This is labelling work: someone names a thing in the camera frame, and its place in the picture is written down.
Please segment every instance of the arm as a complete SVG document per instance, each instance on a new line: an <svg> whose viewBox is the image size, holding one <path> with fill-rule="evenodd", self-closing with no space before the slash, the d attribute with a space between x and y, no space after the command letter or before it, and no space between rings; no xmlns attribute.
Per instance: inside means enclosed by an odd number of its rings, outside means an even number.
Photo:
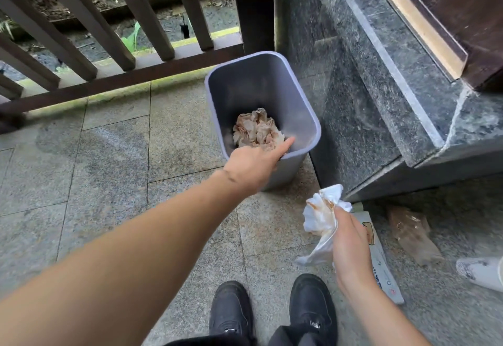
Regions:
<svg viewBox="0 0 503 346"><path fill-rule="evenodd" d="M334 211L338 222L333 237L337 282L371 341L377 346L430 346L377 285L364 226L342 208Z"/></svg>
<svg viewBox="0 0 503 346"><path fill-rule="evenodd" d="M140 345L206 241L293 143L236 149L223 170L91 241L0 303L2 344Z"/></svg>

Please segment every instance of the black pants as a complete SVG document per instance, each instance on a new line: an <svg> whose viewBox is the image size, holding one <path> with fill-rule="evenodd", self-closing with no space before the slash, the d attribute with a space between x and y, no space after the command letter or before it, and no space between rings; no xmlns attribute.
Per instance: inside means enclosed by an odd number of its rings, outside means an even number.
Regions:
<svg viewBox="0 0 503 346"><path fill-rule="evenodd" d="M269 346L328 346L326 338L309 325L280 326L269 340ZM252 342L238 334L180 339L166 346L251 346Z"/></svg>

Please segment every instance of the hand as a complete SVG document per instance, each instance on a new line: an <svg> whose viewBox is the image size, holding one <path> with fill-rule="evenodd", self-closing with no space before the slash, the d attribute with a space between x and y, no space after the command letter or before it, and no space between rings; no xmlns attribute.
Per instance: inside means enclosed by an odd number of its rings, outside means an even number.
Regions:
<svg viewBox="0 0 503 346"><path fill-rule="evenodd" d="M247 196L256 194L267 184L276 164L294 141L295 137L290 137L270 151L251 146L237 148L230 154L223 171L232 182L243 188Z"/></svg>
<svg viewBox="0 0 503 346"><path fill-rule="evenodd" d="M372 272L367 230L341 207L336 206L333 211L338 223L333 236L333 263L339 288L350 298L368 286L377 286Z"/></svg>

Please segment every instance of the person's left hand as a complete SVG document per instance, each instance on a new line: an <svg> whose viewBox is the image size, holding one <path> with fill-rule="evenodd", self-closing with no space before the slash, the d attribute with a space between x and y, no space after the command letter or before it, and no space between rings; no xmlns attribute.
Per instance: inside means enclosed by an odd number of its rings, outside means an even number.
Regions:
<svg viewBox="0 0 503 346"><path fill-rule="evenodd" d="M256 194L267 184L276 164L294 141L295 137L290 137L270 151L261 147L239 147L230 154L223 171L232 182L242 187L247 195Z"/></svg>

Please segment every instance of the crumpled tissue in trash can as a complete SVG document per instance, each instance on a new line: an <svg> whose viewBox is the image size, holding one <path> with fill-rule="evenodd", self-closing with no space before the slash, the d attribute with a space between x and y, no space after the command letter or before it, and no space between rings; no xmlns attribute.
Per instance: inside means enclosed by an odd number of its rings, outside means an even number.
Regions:
<svg viewBox="0 0 503 346"><path fill-rule="evenodd" d="M285 136L276 127L271 117L267 117L264 108L246 114L240 114L232 128L234 145L261 146L264 150L273 150L285 141Z"/></svg>
<svg viewBox="0 0 503 346"><path fill-rule="evenodd" d="M314 235L321 236L316 248L309 256L297 258L297 262L302 265L317 265L326 262L332 263L332 238L337 230L337 219L333 212L335 206L343 210L351 211L351 203L341 199L343 186L335 184L322 189L306 201L304 208L304 229Z"/></svg>

